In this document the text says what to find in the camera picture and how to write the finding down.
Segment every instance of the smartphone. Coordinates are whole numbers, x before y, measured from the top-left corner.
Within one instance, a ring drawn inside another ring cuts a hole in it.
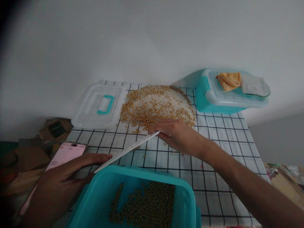
[[[49,165],[45,171],[48,171],[49,169],[55,168],[59,165],[62,165],[64,163],[67,163],[67,162],[73,160],[74,158],[81,156],[86,151],[86,149],[87,149],[87,146],[83,145],[83,144],[77,144],[77,143],[72,143],[72,142],[62,143],[62,145],[57,150],[55,156],[53,157],[53,159],[51,160],[51,162],[49,163]],[[25,214],[26,210],[29,207],[32,195],[35,190],[36,190],[36,186],[30,193],[30,195],[28,196],[25,203],[23,204],[23,206],[20,210],[20,213],[19,213],[20,215]]]

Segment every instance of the folded cloth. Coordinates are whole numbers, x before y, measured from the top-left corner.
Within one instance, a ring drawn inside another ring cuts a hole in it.
[[[242,92],[247,95],[258,97],[268,97],[270,95],[270,87],[264,78],[253,75],[242,74]]]
[[[223,72],[216,76],[223,90],[228,92],[241,86],[241,73],[240,72]]]

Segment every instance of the transparent container lid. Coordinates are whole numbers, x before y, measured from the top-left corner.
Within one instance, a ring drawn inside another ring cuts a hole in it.
[[[114,128],[127,90],[125,87],[93,84],[89,86],[79,110],[71,120],[73,126],[87,129]]]
[[[222,72],[237,72],[235,70],[226,69],[206,69],[202,73],[204,77],[204,87],[206,90],[206,99],[214,105],[223,105],[230,107],[243,107],[243,108],[262,108],[268,105],[268,98],[261,98],[252,95],[246,95],[242,92],[241,87],[234,90],[225,92],[222,89],[216,76]],[[242,75],[251,75],[248,72],[240,71]]]

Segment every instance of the grid tablecloth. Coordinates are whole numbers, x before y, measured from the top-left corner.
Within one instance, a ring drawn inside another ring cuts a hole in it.
[[[144,84],[114,81],[100,81],[100,83],[123,86],[128,91],[145,86]],[[181,89],[188,96],[196,113],[196,124],[193,128],[201,135],[216,142],[251,171],[270,182],[242,114],[224,115],[199,112],[196,110],[195,89]],[[147,131],[144,131],[143,127],[133,127],[121,121],[117,124],[113,129],[88,130],[74,127],[67,140],[88,144],[89,153],[115,155],[147,135]],[[132,134],[135,130],[140,130],[140,134]],[[182,156],[177,152],[172,153],[172,150],[161,139],[153,137],[142,144],[140,149],[127,153],[114,164],[169,172],[175,177],[186,180],[193,188],[196,204],[201,209],[202,225],[260,225],[211,166],[195,157]],[[78,172],[77,177],[83,178],[93,172],[95,168],[97,166],[83,168]],[[64,224],[70,214],[71,210],[54,227]]]

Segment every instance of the teal plastic container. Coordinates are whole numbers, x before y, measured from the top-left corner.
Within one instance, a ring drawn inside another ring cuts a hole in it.
[[[241,87],[224,92],[216,76],[222,72],[245,71],[227,69],[205,69],[201,75],[200,83],[195,92],[197,110],[199,112],[234,114],[247,108],[263,108],[268,105],[268,98],[246,95]]]
[[[150,181],[175,185],[172,227],[201,227],[200,209],[195,204],[191,186],[170,173],[157,172],[135,166],[110,165],[99,171],[91,183],[84,188],[67,227],[133,227],[126,220],[115,224],[108,220],[110,204],[116,190],[124,183],[118,210],[128,201],[128,195],[135,189],[143,189]]]

